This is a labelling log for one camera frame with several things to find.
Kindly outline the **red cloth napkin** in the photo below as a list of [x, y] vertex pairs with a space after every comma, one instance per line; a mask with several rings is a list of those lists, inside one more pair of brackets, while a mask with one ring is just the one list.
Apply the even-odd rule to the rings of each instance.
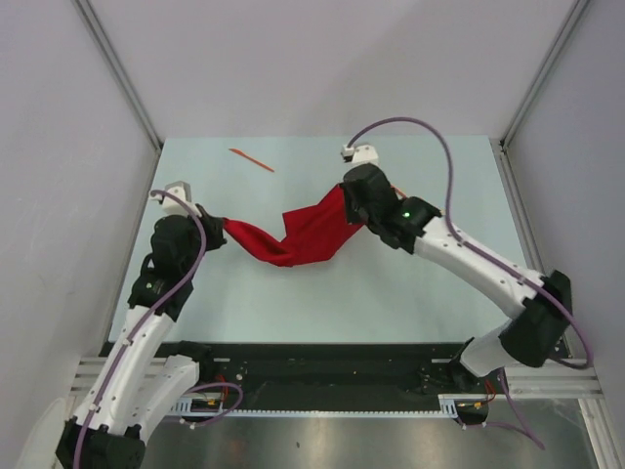
[[319, 203], [282, 214], [285, 237], [277, 239], [249, 223], [226, 218], [224, 229], [261, 262], [292, 268], [330, 260], [361, 228], [347, 220], [344, 194], [334, 186]]

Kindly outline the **orange plastic knife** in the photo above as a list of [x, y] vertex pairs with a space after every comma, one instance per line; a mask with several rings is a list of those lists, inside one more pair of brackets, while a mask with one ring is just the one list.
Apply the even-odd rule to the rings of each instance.
[[272, 167], [268, 166], [266, 163], [264, 163], [264, 162], [262, 162], [262, 161], [260, 161], [260, 160], [258, 160], [256, 158], [250, 156], [249, 154], [247, 154], [246, 152], [244, 152], [244, 151], [242, 151], [240, 149], [229, 148], [229, 151], [234, 153], [234, 154], [237, 154], [237, 155], [239, 155], [239, 156], [241, 156], [243, 158], [245, 158], [246, 160], [252, 162], [253, 164], [255, 164], [255, 165], [257, 165], [257, 166], [259, 166], [259, 167], [261, 167], [261, 168], [263, 168], [263, 169], [265, 169], [265, 170], [267, 170], [269, 172], [274, 173], [274, 169]]

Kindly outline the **orange plastic spoon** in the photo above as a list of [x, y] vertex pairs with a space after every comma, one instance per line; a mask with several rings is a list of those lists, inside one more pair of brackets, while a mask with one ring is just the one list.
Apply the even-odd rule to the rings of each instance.
[[393, 186], [393, 189], [400, 198], [406, 198], [406, 194], [400, 188]]

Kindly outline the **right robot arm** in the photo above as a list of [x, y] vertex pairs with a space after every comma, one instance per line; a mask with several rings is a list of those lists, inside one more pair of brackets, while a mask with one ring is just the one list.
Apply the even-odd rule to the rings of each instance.
[[401, 198], [385, 173], [366, 163], [346, 173], [340, 188], [349, 223], [363, 223], [393, 249], [429, 260], [491, 300], [508, 318], [480, 338], [471, 338], [447, 366], [450, 383], [473, 392], [490, 372], [519, 362], [538, 368], [550, 358], [569, 326], [568, 277], [517, 268], [457, 229], [441, 211], [415, 196]]

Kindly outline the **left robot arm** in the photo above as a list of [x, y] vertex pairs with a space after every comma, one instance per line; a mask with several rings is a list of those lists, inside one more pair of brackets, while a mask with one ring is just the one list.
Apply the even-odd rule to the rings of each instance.
[[122, 331], [83, 402], [65, 422], [56, 456], [64, 468], [138, 468], [151, 434], [190, 388], [216, 378], [207, 345], [181, 341], [155, 378], [151, 361], [193, 291], [203, 255], [224, 245], [224, 222], [199, 204], [158, 220], [131, 289]]

